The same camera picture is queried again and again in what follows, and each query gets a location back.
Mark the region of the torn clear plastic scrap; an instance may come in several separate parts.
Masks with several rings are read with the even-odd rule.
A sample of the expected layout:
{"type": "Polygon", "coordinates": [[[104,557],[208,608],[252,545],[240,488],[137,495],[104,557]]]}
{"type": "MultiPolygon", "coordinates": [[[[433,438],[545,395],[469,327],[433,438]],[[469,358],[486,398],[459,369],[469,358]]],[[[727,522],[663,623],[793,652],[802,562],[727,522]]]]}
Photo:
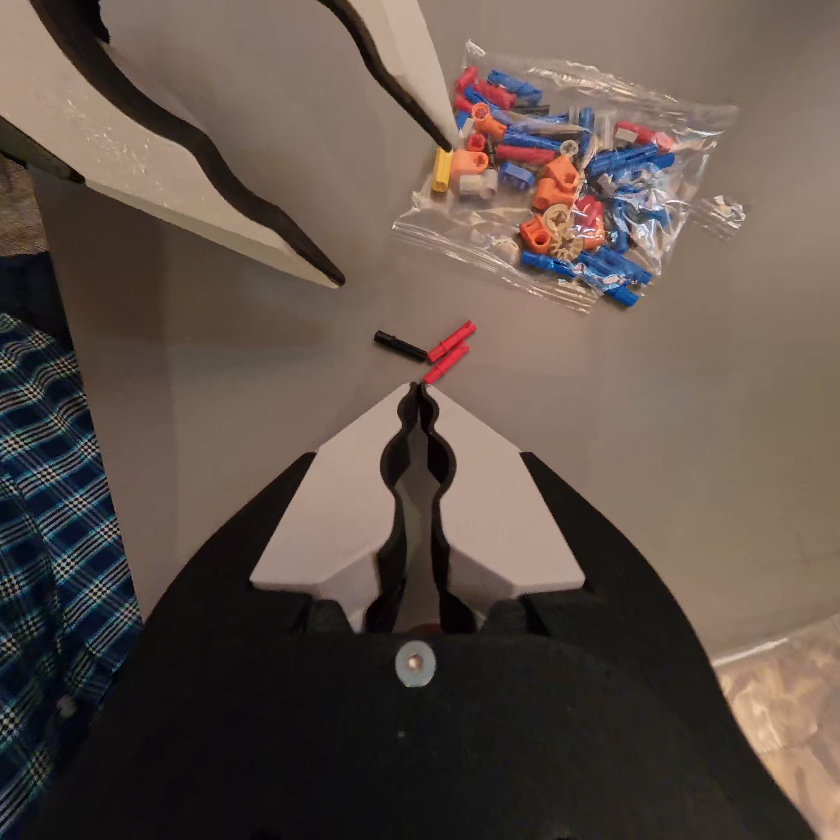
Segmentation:
{"type": "Polygon", "coordinates": [[[747,215],[743,205],[722,194],[703,197],[692,208],[694,224],[726,243],[738,236],[747,215]]]}

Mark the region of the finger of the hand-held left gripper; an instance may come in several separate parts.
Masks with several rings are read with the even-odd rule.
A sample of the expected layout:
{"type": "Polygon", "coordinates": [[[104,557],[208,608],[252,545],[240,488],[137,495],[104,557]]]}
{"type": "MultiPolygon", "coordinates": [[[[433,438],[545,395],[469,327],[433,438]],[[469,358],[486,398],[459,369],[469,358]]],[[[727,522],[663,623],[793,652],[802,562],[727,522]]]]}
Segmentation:
{"type": "Polygon", "coordinates": [[[313,284],[345,278],[205,133],[132,84],[62,2],[2,2],[2,117],[92,190],[313,284]]]}
{"type": "Polygon", "coordinates": [[[321,1],[350,34],[374,80],[444,151],[456,123],[434,42],[416,1],[321,1]]]}

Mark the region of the clear bag of lego pieces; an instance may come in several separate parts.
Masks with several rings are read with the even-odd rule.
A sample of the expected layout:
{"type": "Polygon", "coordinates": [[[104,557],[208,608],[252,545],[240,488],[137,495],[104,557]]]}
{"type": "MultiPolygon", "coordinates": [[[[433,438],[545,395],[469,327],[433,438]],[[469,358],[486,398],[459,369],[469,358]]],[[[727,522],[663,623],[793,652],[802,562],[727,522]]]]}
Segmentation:
{"type": "Polygon", "coordinates": [[[578,312],[631,309],[666,268],[737,109],[473,40],[463,55],[449,188],[431,192],[433,161],[394,234],[578,312]]]}

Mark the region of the person's plaid shirt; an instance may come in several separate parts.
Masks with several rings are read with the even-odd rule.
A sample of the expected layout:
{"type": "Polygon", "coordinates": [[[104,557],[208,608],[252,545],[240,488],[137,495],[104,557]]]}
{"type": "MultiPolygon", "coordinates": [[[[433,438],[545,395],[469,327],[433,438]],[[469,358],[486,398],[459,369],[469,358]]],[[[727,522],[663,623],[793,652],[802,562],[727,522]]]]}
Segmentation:
{"type": "Polygon", "coordinates": [[[1,317],[1,834],[18,838],[142,629],[76,355],[1,317]]]}

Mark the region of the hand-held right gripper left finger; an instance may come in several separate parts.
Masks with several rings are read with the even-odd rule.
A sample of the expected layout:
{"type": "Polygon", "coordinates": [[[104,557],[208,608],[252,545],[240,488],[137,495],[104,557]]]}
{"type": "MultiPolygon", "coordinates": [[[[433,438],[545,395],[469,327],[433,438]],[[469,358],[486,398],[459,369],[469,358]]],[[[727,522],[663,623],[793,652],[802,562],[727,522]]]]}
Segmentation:
{"type": "Polygon", "coordinates": [[[393,630],[407,568],[396,485],[417,398],[418,384],[398,386],[317,450],[250,575],[256,589],[334,601],[357,633],[393,630]]]}

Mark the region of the black lego pin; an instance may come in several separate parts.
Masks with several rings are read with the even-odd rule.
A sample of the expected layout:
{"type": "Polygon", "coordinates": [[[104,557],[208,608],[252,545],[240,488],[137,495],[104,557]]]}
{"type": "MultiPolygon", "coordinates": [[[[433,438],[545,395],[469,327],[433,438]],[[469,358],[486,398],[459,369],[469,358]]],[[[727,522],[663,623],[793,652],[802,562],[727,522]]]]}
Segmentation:
{"type": "Polygon", "coordinates": [[[417,346],[399,339],[390,333],[377,330],[374,334],[373,342],[390,352],[400,354],[401,356],[413,361],[419,363],[425,363],[428,361],[427,352],[424,349],[418,348],[417,346]]]}

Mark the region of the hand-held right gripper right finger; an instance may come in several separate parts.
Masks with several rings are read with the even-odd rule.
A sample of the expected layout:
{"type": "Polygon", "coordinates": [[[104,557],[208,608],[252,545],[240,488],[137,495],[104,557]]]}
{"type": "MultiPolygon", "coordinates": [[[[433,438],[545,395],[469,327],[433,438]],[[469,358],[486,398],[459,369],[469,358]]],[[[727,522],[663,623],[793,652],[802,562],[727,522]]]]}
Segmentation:
{"type": "Polygon", "coordinates": [[[580,590],[585,574],[518,446],[433,385],[420,389],[438,483],[431,553],[440,625],[470,634],[498,602],[580,590]]]}

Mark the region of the red lego pin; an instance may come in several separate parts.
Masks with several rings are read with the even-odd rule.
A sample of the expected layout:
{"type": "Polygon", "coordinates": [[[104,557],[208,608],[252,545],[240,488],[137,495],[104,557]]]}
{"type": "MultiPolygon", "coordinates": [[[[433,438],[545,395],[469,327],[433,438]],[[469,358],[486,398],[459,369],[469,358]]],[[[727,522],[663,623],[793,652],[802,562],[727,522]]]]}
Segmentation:
{"type": "Polygon", "coordinates": [[[426,385],[435,384],[463,359],[468,352],[469,346],[465,342],[458,343],[445,356],[433,364],[428,373],[423,376],[422,382],[426,385]]]}
{"type": "Polygon", "coordinates": [[[427,359],[431,364],[436,364],[442,360],[453,348],[464,342],[471,336],[477,327],[472,321],[467,321],[457,328],[456,331],[436,344],[431,350],[427,352],[427,359]]]}

